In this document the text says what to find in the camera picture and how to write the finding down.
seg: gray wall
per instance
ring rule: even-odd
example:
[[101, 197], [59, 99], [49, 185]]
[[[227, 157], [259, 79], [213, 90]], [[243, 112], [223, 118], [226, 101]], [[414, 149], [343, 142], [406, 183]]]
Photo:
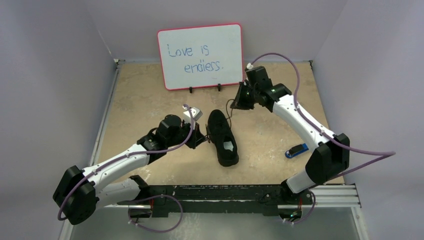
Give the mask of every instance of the gray wall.
[[317, 55], [347, 0], [85, 1], [114, 58], [159, 61], [160, 29], [239, 22], [245, 59], [281, 52], [307, 61]]
[[[420, 0], [349, 0], [314, 62], [330, 127], [397, 152], [345, 178], [375, 240], [424, 236], [423, 13]], [[352, 154], [351, 166], [370, 159]]]
[[57, 239], [52, 196], [85, 167], [114, 63], [81, 0], [0, 1], [0, 233]]

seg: beige floor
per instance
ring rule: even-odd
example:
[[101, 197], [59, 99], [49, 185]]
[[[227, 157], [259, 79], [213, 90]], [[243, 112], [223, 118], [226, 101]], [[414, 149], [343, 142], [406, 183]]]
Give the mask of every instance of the beige floor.
[[[284, 83], [292, 91], [296, 75], [287, 63], [263, 63], [273, 83]], [[320, 123], [328, 127], [314, 76], [308, 62], [297, 63], [301, 86], [300, 104]], [[187, 103], [203, 112], [198, 121], [203, 134], [209, 113], [214, 109], [225, 112], [228, 99], [235, 97], [238, 86], [167, 91], [164, 87], [160, 64], [127, 63], [122, 67], [110, 110], [99, 162], [103, 162], [129, 148], [139, 138], [158, 126], [168, 114], [182, 117], [182, 105]], [[136, 169], [131, 175], [140, 175], [150, 185], [191, 184], [279, 184], [304, 169], [310, 153], [287, 159], [289, 148], [303, 143], [287, 123], [266, 108], [234, 110], [232, 132], [235, 136], [239, 163], [222, 167], [217, 160], [215, 146], [202, 143], [195, 150], [186, 146], [169, 152], [154, 163]], [[343, 183], [343, 178], [332, 181]]]

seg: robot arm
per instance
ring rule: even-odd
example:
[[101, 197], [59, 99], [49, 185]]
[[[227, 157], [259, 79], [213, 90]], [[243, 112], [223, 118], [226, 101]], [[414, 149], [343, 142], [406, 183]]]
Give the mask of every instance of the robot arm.
[[[146, 184], [140, 177], [134, 176], [122, 182], [111, 183], [126, 173], [163, 157], [169, 147], [185, 142], [189, 148], [195, 149], [206, 141], [196, 122], [202, 112], [193, 107], [186, 109], [183, 116], [182, 121], [176, 115], [167, 115], [157, 128], [151, 129], [136, 144], [102, 163], [83, 169], [78, 169], [77, 166], [68, 168], [53, 194], [53, 199], [69, 222], [79, 224], [91, 216], [96, 208], [134, 200]], [[195, 123], [193, 125], [190, 123], [191, 116]]]
[[310, 187], [321, 185], [349, 167], [349, 151], [336, 146], [322, 136], [322, 133], [349, 146], [350, 141], [346, 135], [334, 134], [298, 104], [302, 113], [315, 125], [320, 126], [320, 131], [313, 128], [297, 112], [292, 92], [281, 83], [273, 85], [263, 66], [251, 66], [246, 69], [246, 74], [247, 79], [239, 83], [231, 108], [249, 110], [254, 108], [255, 103], [266, 107], [286, 121], [312, 151], [305, 169], [281, 183], [281, 193], [285, 197], [290, 198]]

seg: purple cable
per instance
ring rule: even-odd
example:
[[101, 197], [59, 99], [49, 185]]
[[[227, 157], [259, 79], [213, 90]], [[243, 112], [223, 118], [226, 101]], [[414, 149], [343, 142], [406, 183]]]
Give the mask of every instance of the purple cable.
[[73, 188], [72, 188], [72, 190], [68, 193], [68, 195], [66, 195], [66, 197], [65, 197], [65, 199], [63, 200], [63, 202], [62, 202], [62, 204], [60, 205], [60, 209], [59, 209], [59, 213], [57, 214], [57, 219], [59, 220], [59, 221], [64, 221], [64, 220], [66, 220], [66, 219], [68, 219], [66, 216], [65, 217], [62, 217], [62, 213], [64, 212], [64, 208], [65, 208], [65, 205], [68, 203], [68, 201], [69, 201], [69, 198], [72, 196], [72, 194], [81, 186], [81, 184], [83, 184], [87, 179], [89, 179], [90, 177], [92, 177], [95, 173], [97, 173], [97, 172], [99, 172], [99, 171], [101, 171], [102, 169], [104, 169], [104, 168], [106, 168], [107, 166], [109, 166], [109, 165], [111, 165], [111, 164], [114, 164], [114, 163], [116, 163], [117, 161], [119, 161], [119, 160], [122, 160], [122, 159], [126, 159], [126, 158], [129, 158], [130, 156], [133, 156], [133, 155], [138, 155], [138, 154], [162, 154], [162, 153], [167, 153], [167, 152], [170, 152], [170, 151], [174, 151], [174, 150], [176, 150], [176, 149], [178, 149], [178, 148], [180, 148], [180, 147], [182, 147], [184, 144], [186, 144], [187, 143], [187, 141], [189, 140], [189, 138], [191, 137], [191, 135], [192, 135], [192, 133], [193, 133], [193, 125], [194, 125], [194, 118], [193, 118], [193, 115], [192, 115], [192, 111], [190, 111], [190, 107], [187, 105], [187, 104], [184, 104], [183, 105], [185, 108], [187, 108], [188, 109], [188, 113], [190, 114], [190, 124], [191, 124], [191, 126], [192, 127], [190, 127], [190, 131], [188, 132], [188, 135], [187, 135], [187, 137], [185, 138], [185, 140], [184, 141], [182, 141], [182, 143], [180, 143], [179, 145], [177, 145], [177, 146], [175, 146], [175, 147], [173, 147], [173, 148], [170, 148], [170, 149], [165, 149], [165, 150], [158, 150], [158, 151], [134, 151], [134, 152], [130, 152], [130, 153], [128, 153], [128, 156], [127, 155], [122, 155], [122, 156], [119, 156], [119, 157], [117, 157], [117, 158], [115, 158], [115, 159], [113, 159], [113, 160], [111, 160], [111, 161], [109, 161], [108, 163], [105, 163], [105, 164], [103, 164], [102, 166], [99, 166], [94, 172], [90, 172], [89, 174], [87, 174], [87, 176], [85, 176], [83, 179], [81, 179]]
[[169, 199], [174, 200], [176, 202], [176, 204], [178, 204], [179, 210], [181, 212], [181, 214], [179, 215], [178, 222], [173, 227], [171, 227], [169, 229], [166, 229], [166, 230], [156, 230], [156, 229], [152, 229], [152, 228], [149, 228], [149, 227], [140, 225], [140, 224], [138, 224], [137, 222], [135, 222], [135, 221], [133, 221], [131, 219], [131, 215], [130, 215], [130, 210], [129, 209], [128, 209], [128, 218], [129, 218], [129, 222], [128, 223], [129, 224], [131, 223], [131, 224], [135, 225], [136, 227], [145, 229], [147, 231], [150, 231], [150, 232], [153, 232], [153, 233], [159, 233], [159, 234], [167, 233], [167, 232], [170, 232], [170, 231], [176, 229], [178, 227], [178, 225], [180, 225], [181, 220], [183, 220], [183, 206], [181, 205], [181, 203], [175, 197], [170, 196], [170, 195], [156, 195], [156, 196], [151, 196], [151, 197], [148, 197], [148, 198], [145, 198], [145, 199], [141, 199], [141, 200], [134, 200], [134, 201], [131, 201], [131, 202], [138, 203], [138, 202], [144, 202], [144, 201], [147, 201], [147, 200], [157, 199], [157, 198], [162, 198], [162, 197], [165, 197], [165, 198], [169, 198]]
[[367, 151], [367, 150], [361, 150], [361, 149], [357, 149], [357, 148], [354, 148], [354, 147], [350, 147], [350, 146], [346, 146], [346, 145], [344, 145], [344, 144], [341, 144], [340, 142], [338, 142], [338, 141], [336, 141], [336, 140], [334, 140], [331, 136], [329, 136], [328, 134], [326, 134], [325, 132], [321, 132], [321, 129], [317, 126], [317, 125], [315, 125], [311, 120], [309, 120], [304, 114], [303, 114], [303, 112], [301, 111], [301, 109], [300, 108], [298, 108], [298, 91], [299, 91], [299, 87], [300, 87], [300, 85], [301, 85], [301, 77], [300, 77], [300, 74], [299, 74], [299, 70], [298, 70], [298, 68], [296, 67], [296, 65], [292, 62], [292, 60], [290, 60], [290, 58], [288, 58], [288, 57], [286, 57], [285, 55], [283, 55], [283, 54], [280, 54], [280, 53], [277, 53], [277, 52], [269, 52], [269, 53], [265, 53], [265, 54], [262, 54], [262, 55], [260, 55], [260, 56], [258, 56], [257, 58], [255, 58], [255, 60], [253, 60], [252, 61], [252, 63], [251, 64], [254, 64], [258, 59], [260, 59], [260, 58], [262, 58], [262, 57], [264, 57], [264, 56], [268, 56], [268, 55], [277, 55], [277, 56], [280, 56], [280, 57], [282, 57], [282, 58], [284, 58], [284, 59], [286, 59], [292, 66], [293, 66], [293, 68], [294, 68], [294, 71], [296, 72], [296, 77], [297, 77], [297, 84], [296, 84], [296, 89], [294, 90], [294, 94], [293, 94], [293, 101], [294, 101], [294, 107], [297, 109], [297, 112], [300, 114], [300, 116], [308, 123], [308, 124], [310, 124], [314, 129], [316, 129], [318, 132], [320, 132], [324, 137], [326, 137], [327, 139], [329, 139], [332, 143], [334, 143], [335, 145], [337, 145], [337, 146], [339, 146], [339, 147], [341, 147], [341, 148], [344, 148], [344, 149], [347, 149], [347, 150], [349, 150], [349, 151], [352, 151], [352, 152], [356, 152], [356, 153], [360, 153], [360, 154], [366, 154], [366, 155], [373, 155], [373, 156], [380, 156], [380, 157], [377, 157], [377, 158], [375, 158], [375, 159], [373, 159], [373, 160], [371, 160], [371, 161], [368, 161], [368, 162], [366, 162], [366, 163], [364, 163], [364, 164], [361, 164], [361, 165], [359, 165], [359, 166], [357, 166], [357, 167], [355, 167], [355, 168], [352, 168], [352, 169], [350, 169], [350, 170], [348, 170], [348, 171], [345, 171], [345, 172], [342, 172], [342, 173], [340, 173], [340, 174], [338, 174], [337, 176], [335, 176], [334, 178], [337, 178], [337, 177], [341, 177], [341, 176], [344, 176], [344, 175], [346, 175], [346, 174], [349, 174], [349, 173], [352, 173], [352, 172], [354, 172], [354, 171], [356, 171], [356, 170], [359, 170], [359, 169], [361, 169], [361, 168], [363, 168], [363, 167], [366, 167], [366, 166], [368, 166], [368, 165], [370, 165], [370, 164], [373, 164], [373, 163], [375, 163], [375, 162], [378, 162], [378, 161], [380, 161], [380, 160], [383, 160], [383, 159], [385, 159], [385, 158], [388, 158], [388, 157], [390, 157], [390, 156], [393, 156], [393, 155], [395, 155], [396, 154], [396, 152], [394, 152], [394, 151], [384, 151], [384, 152], [378, 152], [378, 151]]

